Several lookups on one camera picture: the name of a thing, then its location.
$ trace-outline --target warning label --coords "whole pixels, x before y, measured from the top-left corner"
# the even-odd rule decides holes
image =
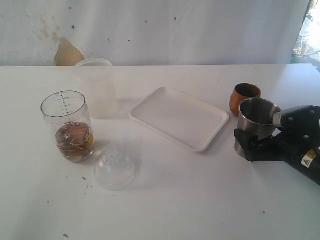
[[[309,168],[313,159],[305,155],[301,161],[301,164],[305,166],[306,168]]]

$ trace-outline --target white wall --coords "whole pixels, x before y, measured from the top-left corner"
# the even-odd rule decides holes
[[[0,66],[55,65],[61,37],[114,65],[288,63],[308,1],[0,0]]]

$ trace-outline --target brown wooden cup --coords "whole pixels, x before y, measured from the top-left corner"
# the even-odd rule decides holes
[[[245,99],[260,98],[261,90],[250,83],[240,83],[235,86],[230,98],[229,107],[231,112],[238,117],[239,105]]]

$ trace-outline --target brown liquid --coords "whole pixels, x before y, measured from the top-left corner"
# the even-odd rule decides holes
[[[94,149],[94,134],[84,122],[75,121],[64,125],[55,134],[55,139],[62,155],[74,163],[84,161]]]

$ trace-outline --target frosted plastic cup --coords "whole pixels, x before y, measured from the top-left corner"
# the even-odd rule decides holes
[[[112,117],[118,110],[118,103],[111,62],[103,58],[90,58],[77,63],[75,67],[91,117]]]

